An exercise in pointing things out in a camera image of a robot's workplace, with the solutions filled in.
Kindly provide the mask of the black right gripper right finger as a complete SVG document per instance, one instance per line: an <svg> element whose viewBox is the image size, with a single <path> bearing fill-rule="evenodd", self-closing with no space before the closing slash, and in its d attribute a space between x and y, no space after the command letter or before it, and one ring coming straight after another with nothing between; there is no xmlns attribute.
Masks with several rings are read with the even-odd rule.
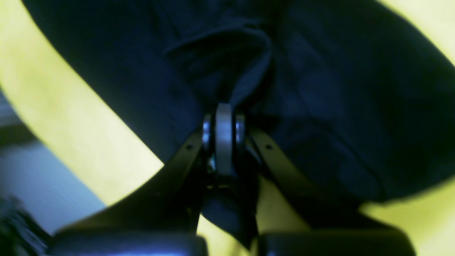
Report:
<svg viewBox="0 0 455 256"><path fill-rule="evenodd" d="M257 256L415 256L401 230L371 219L312 184L280 147L243 114L234 115L236 151L249 150L283 193L307 232L260 235Z"/></svg>

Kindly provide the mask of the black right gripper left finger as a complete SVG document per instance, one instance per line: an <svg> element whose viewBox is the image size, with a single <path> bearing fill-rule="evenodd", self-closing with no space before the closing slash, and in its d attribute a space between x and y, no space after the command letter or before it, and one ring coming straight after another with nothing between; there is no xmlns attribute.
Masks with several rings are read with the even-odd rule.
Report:
<svg viewBox="0 0 455 256"><path fill-rule="evenodd" d="M50 256L207 256L196 234L206 191L208 114L155 176L114 205L59 230Z"/></svg>

